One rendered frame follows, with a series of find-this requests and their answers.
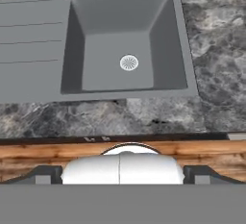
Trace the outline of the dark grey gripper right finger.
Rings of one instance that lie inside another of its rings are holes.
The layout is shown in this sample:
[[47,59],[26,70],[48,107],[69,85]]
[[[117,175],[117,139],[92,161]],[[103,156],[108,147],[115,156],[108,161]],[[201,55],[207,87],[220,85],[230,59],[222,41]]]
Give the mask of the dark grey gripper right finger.
[[183,172],[185,185],[243,185],[243,182],[220,175],[207,165],[185,165]]

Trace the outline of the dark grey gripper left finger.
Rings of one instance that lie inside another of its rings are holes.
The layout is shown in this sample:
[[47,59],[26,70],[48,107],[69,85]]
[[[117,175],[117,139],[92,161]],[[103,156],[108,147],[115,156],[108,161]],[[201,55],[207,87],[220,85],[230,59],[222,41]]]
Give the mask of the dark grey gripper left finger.
[[61,185],[62,167],[59,165],[39,165],[25,175],[2,182],[2,185]]

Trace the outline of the dark grey sink with drainer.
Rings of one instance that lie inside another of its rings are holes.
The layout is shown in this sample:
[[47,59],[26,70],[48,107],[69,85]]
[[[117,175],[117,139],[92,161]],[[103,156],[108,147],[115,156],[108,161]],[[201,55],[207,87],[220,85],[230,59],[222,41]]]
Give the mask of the dark grey sink with drainer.
[[0,103],[197,93],[181,0],[0,0]]

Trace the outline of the white rounded object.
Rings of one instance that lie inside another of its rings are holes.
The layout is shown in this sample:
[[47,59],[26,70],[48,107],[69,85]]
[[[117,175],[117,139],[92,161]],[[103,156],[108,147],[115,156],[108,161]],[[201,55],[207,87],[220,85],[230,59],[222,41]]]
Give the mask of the white rounded object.
[[73,160],[61,175],[64,185],[182,185],[184,178],[174,158],[140,143]]

